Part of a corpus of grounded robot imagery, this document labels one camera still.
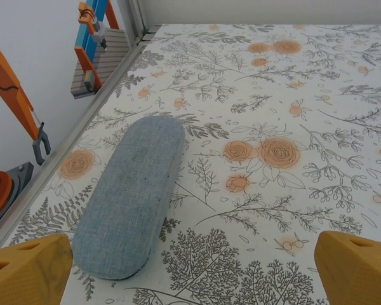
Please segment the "floral tablecloth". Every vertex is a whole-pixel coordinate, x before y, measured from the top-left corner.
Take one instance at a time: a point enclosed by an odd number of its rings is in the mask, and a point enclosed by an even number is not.
[[[187,133],[160,242],[126,281],[74,266],[62,304],[326,305],[318,234],[381,241],[381,25],[162,26],[6,245],[73,237],[143,116]]]

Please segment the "white wall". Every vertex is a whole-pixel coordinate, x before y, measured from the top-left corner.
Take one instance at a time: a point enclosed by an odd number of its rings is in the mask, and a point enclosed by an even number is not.
[[[93,99],[75,100],[70,94],[77,62],[78,4],[79,0],[0,0],[0,50],[45,122],[53,150]],[[0,170],[26,161],[35,164],[32,139],[0,98]]]
[[[154,24],[381,24],[381,0],[140,0]]]

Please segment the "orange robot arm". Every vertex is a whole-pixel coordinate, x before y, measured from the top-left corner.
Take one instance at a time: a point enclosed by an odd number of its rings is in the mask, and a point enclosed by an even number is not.
[[[46,153],[49,154],[51,152],[48,136],[43,131],[43,123],[40,128],[36,126],[34,118],[32,117],[34,108],[24,93],[20,81],[1,51],[0,96],[33,139],[34,154],[36,155],[37,163],[41,165],[44,162],[39,148],[41,141],[44,143]]]

